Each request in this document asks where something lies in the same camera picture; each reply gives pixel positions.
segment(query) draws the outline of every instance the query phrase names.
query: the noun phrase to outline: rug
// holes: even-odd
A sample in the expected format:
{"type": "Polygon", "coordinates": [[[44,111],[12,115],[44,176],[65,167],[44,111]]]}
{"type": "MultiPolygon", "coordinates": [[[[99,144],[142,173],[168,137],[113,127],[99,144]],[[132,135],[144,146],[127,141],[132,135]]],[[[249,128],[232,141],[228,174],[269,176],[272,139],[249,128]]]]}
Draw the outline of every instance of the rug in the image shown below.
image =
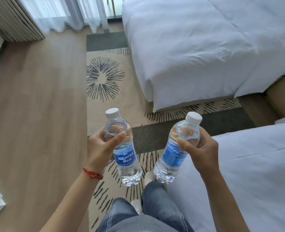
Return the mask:
{"type": "MultiPolygon", "coordinates": [[[[152,171],[165,148],[171,127],[189,111],[202,115],[201,126],[210,135],[254,128],[237,99],[224,99],[186,106],[164,112],[146,113],[135,85],[135,69],[124,32],[87,35],[86,40],[87,125],[92,135],[106,124],[105,111],[117,107],[133,130],[133,142],[142,176],[152,171]]],[[[140,200],[142,180],[138,185],[122,184],[115,160],[110,161],[89,205],[90,232],[94,232],[109,211],[113,199],[140,200]]]]}

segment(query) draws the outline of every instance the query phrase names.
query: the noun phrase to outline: bottle bottom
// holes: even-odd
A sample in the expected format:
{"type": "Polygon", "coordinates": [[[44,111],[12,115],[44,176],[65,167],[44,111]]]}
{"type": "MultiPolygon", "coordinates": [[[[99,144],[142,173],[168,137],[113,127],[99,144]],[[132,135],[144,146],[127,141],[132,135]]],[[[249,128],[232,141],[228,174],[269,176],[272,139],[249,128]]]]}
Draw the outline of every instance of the bottle bottom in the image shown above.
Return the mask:
{"type": "Polygon", "coordinates": [[[129,187],[132,184],[137,185],[140,182],[143,170],[139,168],[135,169],[134,171],[135,173],[131,171],[121,173],[119,170],[119,177],[127,187],[129,187]]]}
{"type": "Polygon", "coordinates": [[[178,167],[171,167],[164,163],[162,157],[158,159],[154,166],[153,173],[160,183],[171,183],[177,175],[178,167]]]}

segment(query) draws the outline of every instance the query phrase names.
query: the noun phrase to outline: sheer white curtain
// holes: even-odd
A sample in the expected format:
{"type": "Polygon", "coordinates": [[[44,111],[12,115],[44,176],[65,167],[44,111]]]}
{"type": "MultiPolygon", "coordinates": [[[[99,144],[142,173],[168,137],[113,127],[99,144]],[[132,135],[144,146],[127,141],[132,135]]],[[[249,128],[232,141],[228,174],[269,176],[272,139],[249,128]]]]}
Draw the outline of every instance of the sheer white curtain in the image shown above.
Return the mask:
{"type": "Polygon", "coordinates": [[[103,0],[20,0],[40,29],[63,31],[65,26],[79,30],[89,25],[96,32],[102,24],[108,30],[103,0]]]}

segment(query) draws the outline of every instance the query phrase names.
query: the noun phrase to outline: blue bottle label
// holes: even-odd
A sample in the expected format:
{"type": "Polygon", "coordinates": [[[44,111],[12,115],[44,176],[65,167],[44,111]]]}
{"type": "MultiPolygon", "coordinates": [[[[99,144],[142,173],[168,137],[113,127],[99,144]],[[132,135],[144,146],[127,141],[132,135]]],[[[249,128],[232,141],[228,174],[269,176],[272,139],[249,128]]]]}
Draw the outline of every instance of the blue bottle label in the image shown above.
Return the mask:
{"type": "Polygon", "coordinates": [[[132,148],[129,152],[126,152],[121,155],[114,154],[116,163],[119,166],[128,166],[134,163],[136,160],[136,153],[134,148],[132,148]]]}
{"type": "Polygon", "coordinates": [[[167,145],[165,147],[165,150],[162,154],[162,158],[163,158],[163,161],[169,165],[169,166],[172,166],[172,167],[179,167],[184,158],[186,157],[186,155],[178,155],[176,152],[174,152],[171,148],[169,148],[167,145]]]}

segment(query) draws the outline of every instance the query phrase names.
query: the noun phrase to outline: sneaker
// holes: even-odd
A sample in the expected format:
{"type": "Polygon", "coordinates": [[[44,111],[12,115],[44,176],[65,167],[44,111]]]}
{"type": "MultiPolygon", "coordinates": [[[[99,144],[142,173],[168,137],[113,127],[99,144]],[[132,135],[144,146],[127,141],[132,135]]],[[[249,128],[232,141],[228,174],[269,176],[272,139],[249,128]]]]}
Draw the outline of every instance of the sneaker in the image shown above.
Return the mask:
{"type": "Polygon", "coordinates": [[[153,172],[147,172],[144,178],[144,185],[146,186],[148,183],[153,182],[155,180],[156,176],[153,174],[153,172]]]}
{"type": "Polygon", "coordinates": [[[134,199],[131,202],[131,205],[135,208],[135,210],[137,211],[138,215],[141,215],[143,213],[142,205],[141,205],[141,203],[140,203],[140,201],[138,199],[134,199]]]}

